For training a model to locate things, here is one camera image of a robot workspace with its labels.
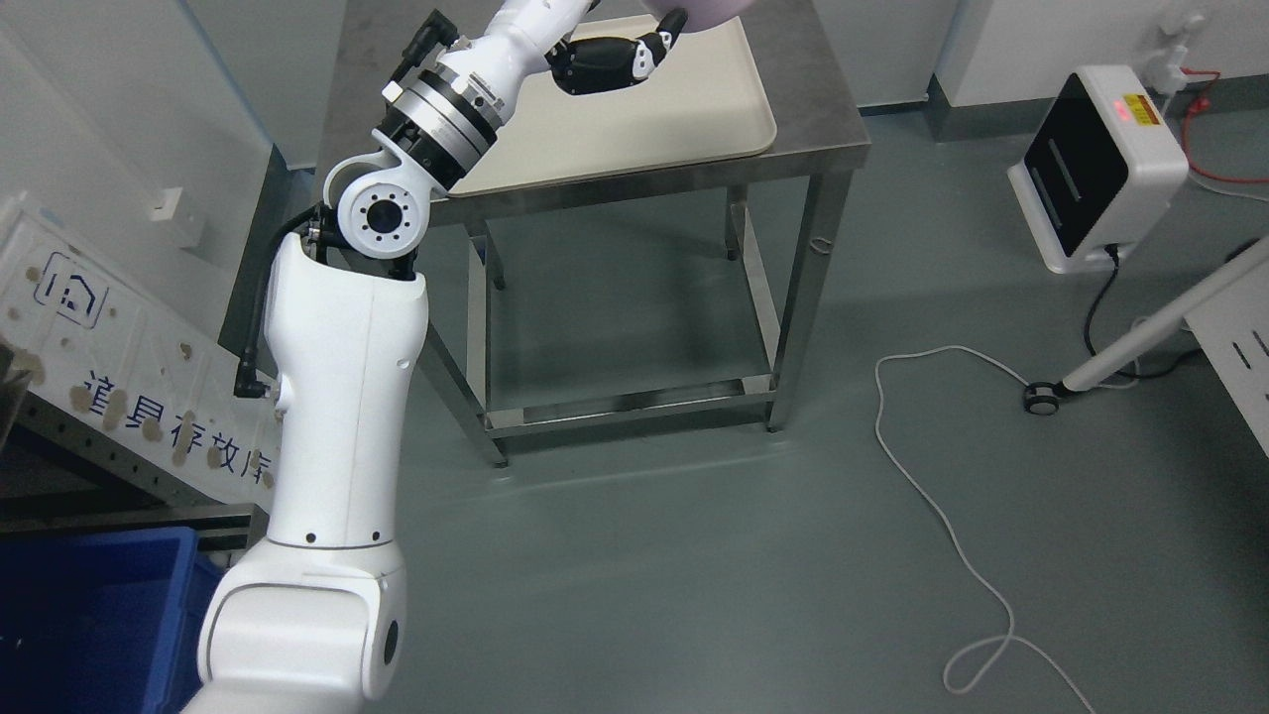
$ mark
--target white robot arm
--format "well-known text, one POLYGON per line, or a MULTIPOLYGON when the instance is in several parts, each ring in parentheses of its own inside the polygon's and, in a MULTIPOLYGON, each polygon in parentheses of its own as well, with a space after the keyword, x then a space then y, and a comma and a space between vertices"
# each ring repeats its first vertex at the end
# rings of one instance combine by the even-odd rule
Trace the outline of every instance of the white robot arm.
POLYGON ((750 1, 674 1, 633 41, 570 42, 593 0, 509 0, 471 42, 433 13, 383 89, 387 115, 372 132, 382 148, 331 170, 324 204, 283 226, 263 271, 235 393, 268 396, 255 373, 263 326, 284 415, 277 491, 266 538, 212 597, 198 644, 204 686, 187 713, 354 713, 385 694, 406 623, 396 479, 428 328, 412 261, 431 199, 496 141, 528 75, 551 71, 575 94, 629 86, 690 27, 693 5, 692 29, 704 29, 750 1), (402 84, 437 44, 448 49, 402 84), (390 261, 388 276, 324 264, 330 245, 390 261))

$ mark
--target wall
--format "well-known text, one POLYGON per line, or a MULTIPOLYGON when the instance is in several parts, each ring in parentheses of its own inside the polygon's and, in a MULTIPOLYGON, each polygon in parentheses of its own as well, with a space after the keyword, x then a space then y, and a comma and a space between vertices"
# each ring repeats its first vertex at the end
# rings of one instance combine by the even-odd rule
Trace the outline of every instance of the wall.
POLYGON ((187 1, 287 165, 317 165, 346 0, 187 1))
POLYGON ((214 337, 273 145, 185 6, 0 3, 0 202, 43 205, 214 337), (207 216, 195 247, 150 219, 168 186, 207 216))
POLYGON ((860 107, 925 100, 958 0, 815 0, 860 107))
MULTIPOLYGON (((1157 22, 1171 0, 962 0, 935 72, 953 107, 1057 94, 1079 65, 1141 71, 1166 46, 1157 22)), ((1211 24, 1185 63, 1226 76, 1269 74, 1269 3, 1206 0, 1211 24)))

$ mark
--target metal table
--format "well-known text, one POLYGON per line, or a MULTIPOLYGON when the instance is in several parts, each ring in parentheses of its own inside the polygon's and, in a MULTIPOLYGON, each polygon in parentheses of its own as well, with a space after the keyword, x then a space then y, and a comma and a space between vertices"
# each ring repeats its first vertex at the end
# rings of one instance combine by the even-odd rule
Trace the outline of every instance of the metal table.
MULTIPOLYGON (((497 0, 449 0, 437 5, 461 30, 483 29, 497 0)), ((600 18, 634 14, 632 3, 605 3, 600 18)), ((350 0, 331 86, 319 176, 338 161, 377 148, 369 137, 382 115, 378 95, 400 49, 426 13, 405 0, 350 0)), ((645 170, 614 176, 518 188, 433 204, 431 223, 462 223, 472 237, 466 375, 440 335, 429 327, 419 369, 483 457, 505 465, 500 440, 560 429, 766 403, 766 426, 789 417, 811 326, 832 255, 854 169, 869 138, 811 0, 761 0, 741 15, 778 133, 765 152, 744 159, 645 170), (797 232, 784 313, 777 315, 746 204, 750 183, 810 176, 797 232), (604 401, 505 411, 489 408, 487 309, 490 283, 501 283, 487 218, 590 205, 707 188, 727 188, 728 257, 749 278, 750 298, 769 373, 707 386, 626 394, 604 401)))

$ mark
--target floor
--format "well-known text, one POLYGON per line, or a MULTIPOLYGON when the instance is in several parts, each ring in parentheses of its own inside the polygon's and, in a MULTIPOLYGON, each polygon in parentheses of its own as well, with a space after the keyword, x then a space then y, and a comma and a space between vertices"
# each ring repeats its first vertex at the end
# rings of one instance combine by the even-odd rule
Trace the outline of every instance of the floor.
MULTIPOLYGON (((1269 174, 1265 115, 1206 115, 1197 147, 1269 174)), ((398 529, 411 621, 368 711, 1081 710, 1018 644, 971 694, 944 690, 948 657, 1003 633, 1005 615, 873 440, 873 364, 962 342, 1056 382, 1082 361, 1101 276, 1041 263, 1005 179, 1028 137, 938 145, 919 113, 868 129, 784 431, 741 412, 525 438, 494 471, 416 380, 398 529)), ((773 284, 803 190, 751 193, 773 284)), ((494 303, 497 403, 754 365, 722 203, 703 191, 495 222, 509 280, 494 303)), ((1098 341, 1266 227, 1269 205, 1187 185, 1124 263, 1098 341)), ((420 261, 459 353, 464 250, 437 230, 420 261)), ((1052 419, 1024 415, 1016 384, 963 354, 883 378, 896 454, 1011 601, 1018 634, 1098 711, 1269 706, 1269 462, 1208 367, 1052 419)))

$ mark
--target blue plastic bin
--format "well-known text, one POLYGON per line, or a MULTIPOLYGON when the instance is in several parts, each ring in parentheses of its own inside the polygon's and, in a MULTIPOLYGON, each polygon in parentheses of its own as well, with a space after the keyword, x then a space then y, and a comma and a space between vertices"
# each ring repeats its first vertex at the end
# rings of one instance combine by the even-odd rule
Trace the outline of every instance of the blue plastic bin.
POLYGON ((0 543, 0 711, 180 711, 221 571, 190 529, 0 543))

